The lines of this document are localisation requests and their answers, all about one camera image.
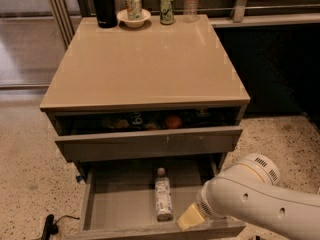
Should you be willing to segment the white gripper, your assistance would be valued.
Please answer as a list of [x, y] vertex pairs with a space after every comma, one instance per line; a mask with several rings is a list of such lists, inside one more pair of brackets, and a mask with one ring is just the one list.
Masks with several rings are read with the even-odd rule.
[[208, 202], [206, 193], [209, 182], [206, 182], [197, 193], [196, 203], [192, 203], [177, 220], [177, 225], [182, 231], [186, 231], [210, 219], [222, 219], [226, 215], [215, 210]]

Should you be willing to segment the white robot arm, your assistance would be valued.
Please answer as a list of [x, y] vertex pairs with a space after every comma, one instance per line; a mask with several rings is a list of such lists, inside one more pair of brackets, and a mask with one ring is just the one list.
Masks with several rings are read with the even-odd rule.
[[208, 180], [177, 225], [186, 231], [232, 216], [290, 240], [320, 240], [320, 195], [281, 188], [279, 180], [272, 160], [248, 154]]

